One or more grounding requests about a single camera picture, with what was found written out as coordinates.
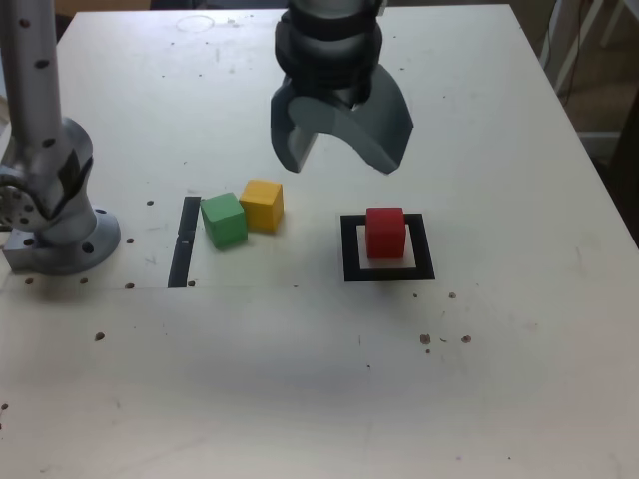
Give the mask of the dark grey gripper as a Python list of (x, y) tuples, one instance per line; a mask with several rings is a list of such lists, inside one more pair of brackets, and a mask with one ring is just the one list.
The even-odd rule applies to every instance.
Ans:
[(284, 168), (295, 174), (316, 135), (326, 134), (389, 175), (399, 168), (412, 130), (401, 90), (382, 66), (285, 71), (271, 99), (272, 145)]

